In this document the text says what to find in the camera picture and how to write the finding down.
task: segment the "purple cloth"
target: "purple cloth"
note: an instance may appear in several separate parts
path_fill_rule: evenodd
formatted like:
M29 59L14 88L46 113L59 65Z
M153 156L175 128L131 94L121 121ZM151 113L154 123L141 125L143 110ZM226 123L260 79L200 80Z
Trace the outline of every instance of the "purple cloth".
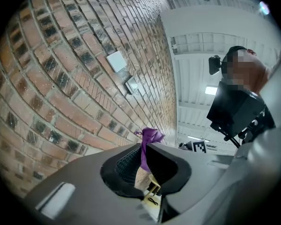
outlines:
M142 134L142 142L141 142L141 164L140 167L147 172L151 172L146 159L146 146L148 143L161 142L164 138L164 134L162 134L159 130L146 127L141 132L135 132L135 134Z

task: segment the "ceiling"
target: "ceiling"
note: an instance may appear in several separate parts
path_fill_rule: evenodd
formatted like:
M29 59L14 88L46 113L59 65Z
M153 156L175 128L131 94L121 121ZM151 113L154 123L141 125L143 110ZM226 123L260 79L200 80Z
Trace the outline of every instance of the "ceiling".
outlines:
M199 6L232 6L249 13L256 13L257 0L170 0L173 7ZM188 136L209 140L208 152L233 155L236 151L232 142L224 141L223 135L214 131L211 121L206 116L214 96L205 94L207 85L217 86L221 73L209 74L208 58L217 54L224 57L230 47L241 45L254 50L258 58L267 66L272 67L277 61L277 51L270 44L229 34L190 33L168 37L171 45L176 91L177 91L177 143L195 141Z

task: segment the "brick wall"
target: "brick wall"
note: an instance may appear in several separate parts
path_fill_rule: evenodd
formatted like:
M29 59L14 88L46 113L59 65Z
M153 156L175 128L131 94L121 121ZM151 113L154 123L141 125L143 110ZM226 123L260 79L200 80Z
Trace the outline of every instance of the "brick wall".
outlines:
M23 197L81 156L176 135L166 0L27 0L0 41L0 171ZM121 51L114 73L106 56ZM139 85L130 95L125 82Z

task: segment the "ceiling light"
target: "ceiling light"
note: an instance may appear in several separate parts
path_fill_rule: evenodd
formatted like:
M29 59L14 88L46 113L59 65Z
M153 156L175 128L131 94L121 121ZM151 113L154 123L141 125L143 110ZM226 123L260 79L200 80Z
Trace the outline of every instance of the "ceiling light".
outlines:
M217 92L217 87L207 86L205 89L206 94L215 95Z
M198 138L198 137L192 137L192 136L187 136L188 138L192 138L194 140L204 140L204 138Z
M268 9L268 6L264 3L264 2L260 2L259 3L260 6L260 11L264 14L264 15L268 15L270 13L270 10Z

